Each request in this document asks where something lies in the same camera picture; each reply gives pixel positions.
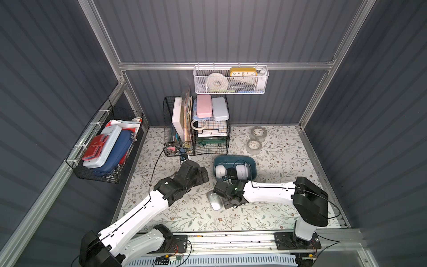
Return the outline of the light grey pencil case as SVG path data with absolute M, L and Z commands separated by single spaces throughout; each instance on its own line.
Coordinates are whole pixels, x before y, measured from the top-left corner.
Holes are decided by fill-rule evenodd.
M 212 114 L 215 121 L 227 121 L 229 119 L 229 111 L 224 97 L 212 98 Z

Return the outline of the white plastic case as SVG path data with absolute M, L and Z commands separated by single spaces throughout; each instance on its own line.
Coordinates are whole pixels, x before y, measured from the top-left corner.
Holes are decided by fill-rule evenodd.
M 102 165 L 104 165 L 104 163 L 106 162 L 110 152 L 112 151 L 121 131 L 122 131 L 122 128 L 119 125 L 111 125 L 111 126 L 105 127 L 101 131 L 100 134 L 105 134 L 109 138 L 107 139 L 100 156 L 96 159 L 92 159 L 89 161 L 83 161 L 83 166 L 88 168 L 88 169 L 94 169 L 94 168 L 99 168 Z

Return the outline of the navy blue pouch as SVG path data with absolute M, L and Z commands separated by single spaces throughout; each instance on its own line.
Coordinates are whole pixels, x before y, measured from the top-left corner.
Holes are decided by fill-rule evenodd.
M 133 132 L 122 130 L 104 165 L 92 169 L 94 176 L 104 176 L 111 173 L 119 165 L 122 158 L 127 155 L 132 143 Z

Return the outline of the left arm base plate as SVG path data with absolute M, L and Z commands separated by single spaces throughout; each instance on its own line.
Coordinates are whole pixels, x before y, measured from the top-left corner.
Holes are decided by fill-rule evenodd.
M 186 253 L 188 245 L 188 235 L 173 235 L 165 238 L 164 243 L 157 252 L 167 254 Z

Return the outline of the clear tape roll near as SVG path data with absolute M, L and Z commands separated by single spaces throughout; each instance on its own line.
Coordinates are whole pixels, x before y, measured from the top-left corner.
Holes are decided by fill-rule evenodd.
M 250 139 L 246 143 L 246 151 L 251 155 L 258 155 L 261 152 L 262 143 L 258 140 Z

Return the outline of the white book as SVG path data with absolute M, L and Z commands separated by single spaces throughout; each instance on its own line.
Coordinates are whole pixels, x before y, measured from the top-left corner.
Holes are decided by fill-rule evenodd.
M 173 105 L 172 124 L 181 141 L 185 140 L 183 123 L 183 105 L 182 98 L 176 97 Z

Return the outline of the red wallet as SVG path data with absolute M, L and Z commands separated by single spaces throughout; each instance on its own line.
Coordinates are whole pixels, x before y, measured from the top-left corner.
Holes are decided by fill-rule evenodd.
M 105 134 L 95 136 L 88 145 L 82 160 L 89 161 L 98 158 L 108 138 L 109 137 Z

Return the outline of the white tape roll in basket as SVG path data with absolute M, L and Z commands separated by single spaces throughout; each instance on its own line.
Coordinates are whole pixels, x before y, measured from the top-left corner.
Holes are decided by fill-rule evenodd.
M 212 73 L 206 78 L 207 87 L 211 91 L 226 91 L 229 83 L 228 78 L 220 73 Z

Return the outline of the silver mouse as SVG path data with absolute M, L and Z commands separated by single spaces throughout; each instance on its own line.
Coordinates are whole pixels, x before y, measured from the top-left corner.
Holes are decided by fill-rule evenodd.
M 216 195 L 212 190 L 208 191 L 206 196 L 214 211 L 218 211 L 223 208 L 224 205 L 223 205 L 222 199 L 218 195 Z

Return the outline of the white rounded mouse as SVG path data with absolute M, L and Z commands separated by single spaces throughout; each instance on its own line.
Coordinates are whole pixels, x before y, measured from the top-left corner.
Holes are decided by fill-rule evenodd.
M 215 167 L 215 177 L 219 180 L 223 180 L 227 175 L 227 169 L 223 165 L 217 165 Z

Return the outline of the clear tape roll far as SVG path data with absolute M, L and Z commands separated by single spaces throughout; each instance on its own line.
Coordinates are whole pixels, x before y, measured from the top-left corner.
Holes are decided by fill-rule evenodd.
M 265 128 L 259 127 L 259 126 L 254 126 L 250 130 L 250 135 L 251 135 L 252 139 L 263 142 L 266 139 L 268 133 L 267 133 L 267 130 Z

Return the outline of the white mesh wall basket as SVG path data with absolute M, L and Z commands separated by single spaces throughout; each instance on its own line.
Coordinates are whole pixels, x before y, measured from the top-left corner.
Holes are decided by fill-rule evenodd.
M 230 77 L 232 67 L 254 67 L 258 75 L 255 77 Z M 206 78 L 212 73 L 220 73 L 228 78 L 226 91 L 211 91 L 207 87 Z M 233 95 L 262 95 L 265 93 L 270 72 L 266 66 L 228 66 L 228 65 L 196 65 L 193 68 L 193 77 L 196 94 L 233 94 Z

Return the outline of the clear tape roll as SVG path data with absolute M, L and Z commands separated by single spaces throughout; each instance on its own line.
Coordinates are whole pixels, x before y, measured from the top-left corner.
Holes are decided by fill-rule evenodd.
M 252 139 L 263 142 L 266 139 L 268 133 L 267 133 L 267 130 L 265 128 L 259 127 L 259 126 L 254 126 L 250 130 L 250 135 L 251 135 Z
M 251 155 L 258 155 L 261 152 L 262 143 L 258 140 L 250 139 L 246 143 L 246 151 Z

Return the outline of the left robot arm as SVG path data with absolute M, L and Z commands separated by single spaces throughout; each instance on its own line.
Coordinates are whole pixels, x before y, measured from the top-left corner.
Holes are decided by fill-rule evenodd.
M 164 225 L 148 233 L 137 233 L 155 216 L 182 199 L 193 187 L 209 182 L 205 167 L 185 160 L 177 172 L 153 186 L 135 208 L 98 233 L 89 231 L 81 241 L 77 257 L 82 267 L 123 267 L 148 253 L 172 249 L 173 233 Z

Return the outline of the teal storage box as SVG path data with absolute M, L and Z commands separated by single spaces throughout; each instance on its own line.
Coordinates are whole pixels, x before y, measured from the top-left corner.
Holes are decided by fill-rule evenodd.
M 253 158 L 249 156 L 242 156 L 242 155 L 220 155 L 214 159 L 214 176 L 215 176 L 215 167 L 217 165 L 223 165 L 227 169 L 227 175 L 230 177 L 231 180 L 238 180 L 237 174 L 236 174 L 236 165 L 248 163 L 251 167 L 251 174 L 252 178 L 251 180 L 254 181 L 257 177 L 257 169 L 256 169 L 256 162 Z

